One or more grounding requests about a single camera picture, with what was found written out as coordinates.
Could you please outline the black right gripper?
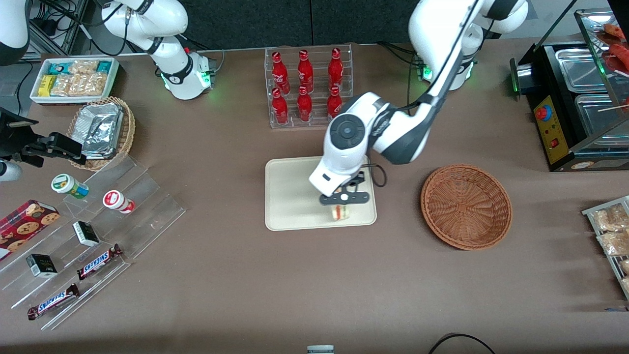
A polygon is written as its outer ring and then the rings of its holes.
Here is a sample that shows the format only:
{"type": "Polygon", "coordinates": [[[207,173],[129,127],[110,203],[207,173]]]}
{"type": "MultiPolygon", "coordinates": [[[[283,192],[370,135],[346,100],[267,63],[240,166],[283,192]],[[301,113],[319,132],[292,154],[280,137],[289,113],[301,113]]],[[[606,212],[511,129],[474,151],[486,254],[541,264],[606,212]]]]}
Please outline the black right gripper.
{"type": "Polygon", "coordinates": [[[31,126],[38,124],[39,121],[13,114],[4,108],[0,112],[0,156],[2,159],[41,168],[43,157],[28,155],[24,152],[25,148],[37,143],[37,150],[42,156],[59,157],[79,166],[85,166],[87,157],[82,154],[82,144],[58,132],[52,132],[46,137],[37,135],[31,126]]]}

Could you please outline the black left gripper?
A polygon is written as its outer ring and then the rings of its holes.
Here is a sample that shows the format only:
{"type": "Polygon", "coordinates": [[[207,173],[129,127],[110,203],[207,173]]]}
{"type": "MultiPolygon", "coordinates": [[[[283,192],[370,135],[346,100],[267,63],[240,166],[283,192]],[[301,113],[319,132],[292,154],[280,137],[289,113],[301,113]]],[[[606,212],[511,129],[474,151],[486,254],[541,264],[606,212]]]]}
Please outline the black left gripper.
{"type": "Polygon", "coordinates": [[[335,206],[337,205],[348,205],[348,218],[352,217],[355,213],[353,205],[366,204],[370,200],[368,192],[359,191],[359,186],[364,181],[365,173],[364,171],[359,171],[348,183],[333,191],[331,196],[320,195],[319,203],[323,206],[328,206],[329,215],[332,219],[335,218],[335,206]]]}

